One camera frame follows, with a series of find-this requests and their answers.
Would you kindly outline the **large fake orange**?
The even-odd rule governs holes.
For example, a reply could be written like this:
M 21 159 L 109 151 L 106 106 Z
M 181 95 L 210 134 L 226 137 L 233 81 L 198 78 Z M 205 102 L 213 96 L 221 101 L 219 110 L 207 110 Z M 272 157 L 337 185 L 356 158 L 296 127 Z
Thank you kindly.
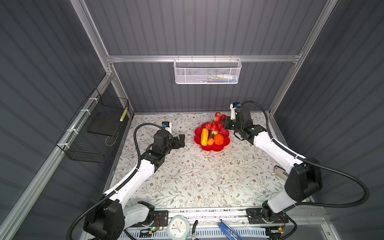
M 221 145 L 224 144 L 224 141 L 225 141 L 225 137 L 222 134 L 216 134 L 214 136 L 214 143 L 215 143 L 215 145 L 221 146 Z

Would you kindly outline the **small fake orange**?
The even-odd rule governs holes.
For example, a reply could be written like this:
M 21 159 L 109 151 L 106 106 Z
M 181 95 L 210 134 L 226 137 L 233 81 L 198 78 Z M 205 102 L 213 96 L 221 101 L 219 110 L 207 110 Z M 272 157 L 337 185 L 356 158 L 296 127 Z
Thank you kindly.
M 207 145 L 208 146 L 212 146 L 214 143 L 215 143 L 215 141 L 214 141 L 213 138 L 209 138 L 208 141 L 207 141 Z

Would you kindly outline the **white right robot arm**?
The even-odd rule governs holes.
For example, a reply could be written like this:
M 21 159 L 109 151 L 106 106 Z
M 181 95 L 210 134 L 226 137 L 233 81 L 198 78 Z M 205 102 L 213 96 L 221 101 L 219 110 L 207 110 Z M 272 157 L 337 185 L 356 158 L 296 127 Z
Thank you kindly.
M 273 137 L 268 115 L 266 126 L 253 124 L 250 110 L 240 103 L 230 105 L 231 115 L 224 120 L 224 128 L 240 134 L 238 139 L 262 149 L 271 156 L 287 173 L 284 189 L 263 203 L 261 214 L 265 221 L 271 222 L 283 211 L 302 202 L 323 188 L 322 175 L 318 161 L 305 162 L 305 157 L 292 152 Z

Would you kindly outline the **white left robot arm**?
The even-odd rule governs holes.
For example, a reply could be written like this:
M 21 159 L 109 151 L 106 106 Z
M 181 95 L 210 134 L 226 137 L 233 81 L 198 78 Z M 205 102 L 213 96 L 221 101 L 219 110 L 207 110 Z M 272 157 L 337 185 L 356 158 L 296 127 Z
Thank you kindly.
M 126 204 L 138 188 L 165 162 L 166 156 L 185 147 L 185 135 L 174 137 L 168 128 L 158 130 L 153 144 L 139 154 L 138 165 L 117 184 L 107 190 L 102 198 L 91 201 L 85 215 L 83 229 L 98 240 L 116 240 L 121 233 L 138 223 L 150 225 L 155 217 L 154 207 L 146 202 L 137 202 L 127 208 Z

